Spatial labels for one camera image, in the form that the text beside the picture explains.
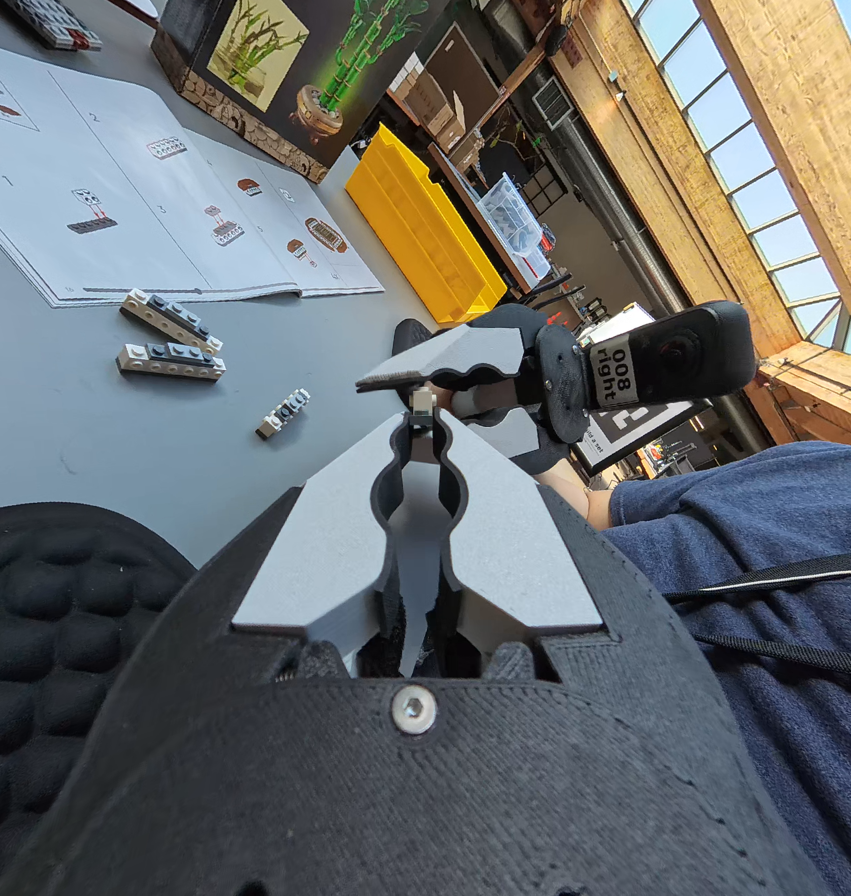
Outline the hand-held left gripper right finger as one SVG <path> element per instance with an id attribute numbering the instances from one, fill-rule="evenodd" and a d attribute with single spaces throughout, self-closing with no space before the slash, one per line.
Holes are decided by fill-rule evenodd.
<path id="1" fill-rule="evenodd" d="M 435 412 L 438 499 L 449 515 L 433 607 L 441 678 L 562 678 L 554 638 L 603 618 L 547 504 L 549 493 L 460 420 Z"/>

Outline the black bumpy wrist rest pad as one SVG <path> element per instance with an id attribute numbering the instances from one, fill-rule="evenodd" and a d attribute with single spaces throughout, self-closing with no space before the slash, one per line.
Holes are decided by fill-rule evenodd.
<path id="1" fill-rule="evenodd" d="M 0 507 L 0 876 L 59 796 L 128 659 L 195 573 L 123 514 Z"/>

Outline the large brown panel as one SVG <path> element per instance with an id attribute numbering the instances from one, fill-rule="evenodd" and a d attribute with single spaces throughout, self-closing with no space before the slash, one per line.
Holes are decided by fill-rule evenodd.
<path id="1" fill-rule="evenodd" d="M 501 95 L 501 84 L 487 70 L 457 23 L 447 29 L 424 66 L 448 99 L 460 101 L 468 129 L 491 115 L 490 109 Z"/>

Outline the clear plastic storage bin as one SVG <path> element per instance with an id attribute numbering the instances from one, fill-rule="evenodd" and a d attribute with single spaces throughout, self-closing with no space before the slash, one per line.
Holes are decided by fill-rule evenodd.
<path id="1" fill-rule="evenodd" d="M 540 248 L 544 233 L 509 174 L 502 173 L 476 206 L 530 287 L 543 280 L 550 272 Z"/>

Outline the black framed marker sign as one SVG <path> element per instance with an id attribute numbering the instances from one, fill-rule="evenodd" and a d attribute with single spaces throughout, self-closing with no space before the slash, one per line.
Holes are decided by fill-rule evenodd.
<path id="1" fill-rule="evenodd" d="M 594 411 L 572 453 L 585 472 L 593 476 L 711 408 L 709 399 L 699 399 Z"/>

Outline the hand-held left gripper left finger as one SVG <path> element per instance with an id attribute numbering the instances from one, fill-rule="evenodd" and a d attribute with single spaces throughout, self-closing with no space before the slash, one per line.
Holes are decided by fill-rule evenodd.
<path id="1" fill-rule="evenodd" d="M 231 624 L 327 642 L 356 673 L 400 678 L 406 613 L 389 521 L 404 499 L 407 414 L 397 413 L 297 495 Z"/>

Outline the silver duct pipe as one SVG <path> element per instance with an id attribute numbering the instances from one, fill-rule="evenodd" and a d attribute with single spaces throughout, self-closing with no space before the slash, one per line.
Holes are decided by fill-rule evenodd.
<path id="1" fill-rule="evenodd" d="M 513 104 L 541 137 L 543 153 L 598 218 L 652 308 L 663 314 L 688 308 L 689 297 L 578 110 L 554 129 L 538 110 L 533 97 L 553 78 L 549 64 L 539 63 L 515 92 Z"/>

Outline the white wall vent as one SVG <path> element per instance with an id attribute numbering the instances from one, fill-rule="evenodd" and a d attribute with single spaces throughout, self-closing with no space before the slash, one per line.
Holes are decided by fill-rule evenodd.
<path id="1" fill-rule="evenodd" d="M 554 75 L 544 80 L 543 84 L 531 97 L 531 100 L 546 127 L 551 132 L 554 132 L 571 120 L 574 105 L 568 93 Z"/>

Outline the white flip chart board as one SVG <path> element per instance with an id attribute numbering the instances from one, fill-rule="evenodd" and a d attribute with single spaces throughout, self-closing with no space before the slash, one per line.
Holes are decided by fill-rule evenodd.
<path id="1" fill-rule="evenodd" d="M 590 333 L 592 343 L 605 342 L 615 336 L 655 322 L 654 316 L 638 303 L 622 309 L 620 313 L 600 322 Z"/>

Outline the flat grey brick base assembly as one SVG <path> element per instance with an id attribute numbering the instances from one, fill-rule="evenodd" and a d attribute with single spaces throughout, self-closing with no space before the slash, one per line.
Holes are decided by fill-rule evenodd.
<path id="1" fill-rule="evenodd" d="M 60 1 L 3 1 L 51 49 L 99 52 L 102 40 Z"/>

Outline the white instruction booklet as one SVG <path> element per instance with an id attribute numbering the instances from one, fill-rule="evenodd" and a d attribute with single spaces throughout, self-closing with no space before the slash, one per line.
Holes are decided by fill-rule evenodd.
<path id="1" fill-rule="evenodd" d="M 0 246 L 53 307 L 382 292 L 300 174 L 144 87 L 0 49 Z"/>

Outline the yellow plastic bin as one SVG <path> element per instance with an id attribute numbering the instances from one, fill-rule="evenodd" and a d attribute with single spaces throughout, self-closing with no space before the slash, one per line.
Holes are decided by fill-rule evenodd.
<path id="1" fill-rule="evenodd" d="M 427 165 L 384 125 L 345 188 L 436 323 L 496 307 L 501 276 Z"/>

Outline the black bamboo picture box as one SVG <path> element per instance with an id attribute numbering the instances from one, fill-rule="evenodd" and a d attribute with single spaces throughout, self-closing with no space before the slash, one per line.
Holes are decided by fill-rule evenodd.
<path id="1" fill-rule="evenodd" d="M 315 184 L 447 1 L 169 1 L 151 51 L 175 92 Z"/>

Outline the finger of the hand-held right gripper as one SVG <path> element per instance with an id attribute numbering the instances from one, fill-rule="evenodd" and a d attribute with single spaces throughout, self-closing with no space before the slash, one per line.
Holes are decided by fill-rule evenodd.
<path id="1" fill-rule="evenodd" d="M 508 459 L 532 454 L 540 447 L 537 426 L 514 388 L 457 391 L 451 409 L 470 432 Z"/>
<path id="2" fill-rule="evenodd" d="M 358 392 L 395 390 L 409 385 L 458 380 L 487 371 L 500 379 L 518 375 L 522 362 L 517 328 L 461 325 L 398 353 L 356 381 Z"/>

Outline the white and grey brick strip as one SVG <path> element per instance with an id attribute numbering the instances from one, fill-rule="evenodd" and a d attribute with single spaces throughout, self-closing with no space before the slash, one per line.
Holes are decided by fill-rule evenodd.
<path id="1" fill-rule="evenodd" d="M 222 350 L 223 343 L 211 335 L 199 316 L 175 301 L 135 288 L 126 295 L 119 310 L 166 335 L 170 342 L 195 347 L 213 356 Z"/>
<path id="2" fill-rule="evenodd" d="M 306 408 L 310 399 L 307 390 L 296 389 L 262 419 L 255 433 L 264 440 L 279 433 Z"/>
<path id="3" fill-rule="evenodd" d="M 224 361 L 180 343 L 125 344 L 116 357 L 122 374 L 163 375 L 216 382 L 226 373 Z"/>

